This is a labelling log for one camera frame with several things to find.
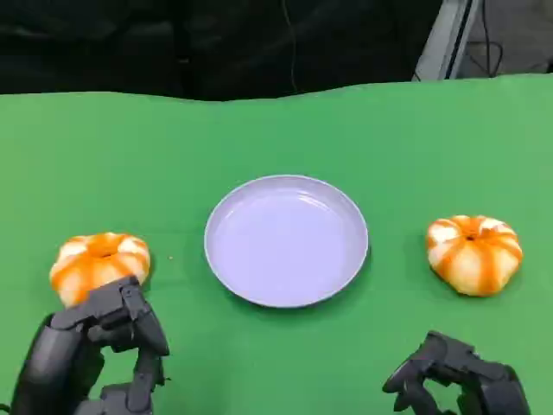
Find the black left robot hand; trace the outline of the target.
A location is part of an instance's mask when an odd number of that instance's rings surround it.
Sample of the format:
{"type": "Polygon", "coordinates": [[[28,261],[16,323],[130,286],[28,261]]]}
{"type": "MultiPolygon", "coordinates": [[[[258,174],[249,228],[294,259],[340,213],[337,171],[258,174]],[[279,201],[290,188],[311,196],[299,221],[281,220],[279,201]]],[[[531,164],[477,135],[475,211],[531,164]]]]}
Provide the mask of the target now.
{"type": "Polygon", "coordinates": [[[151,414],[151,395],[165,382],[169,348],[141,285],[127,277],[92,290],[78,305],[47,316],[19,373],[11,414],[151,414]],[[102,350],[135,349],[129,383],[89,393],[105,364],[102,350]]]}

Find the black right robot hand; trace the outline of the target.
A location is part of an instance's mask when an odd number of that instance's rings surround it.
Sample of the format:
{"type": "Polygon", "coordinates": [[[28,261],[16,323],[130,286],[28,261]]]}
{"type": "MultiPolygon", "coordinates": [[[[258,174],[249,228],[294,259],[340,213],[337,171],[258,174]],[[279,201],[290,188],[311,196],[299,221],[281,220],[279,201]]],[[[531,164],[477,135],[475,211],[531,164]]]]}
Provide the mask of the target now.
{"type": "Polygon", "coordinates": [[[531,412],[516,371],[509,365],[480,358],[475,348],[436,331],[386,380],[384,393],[397,395],[394,411],[451,414],[439,408],[424,382],[461,387],[460,414],[529,414],[531,412]]]}

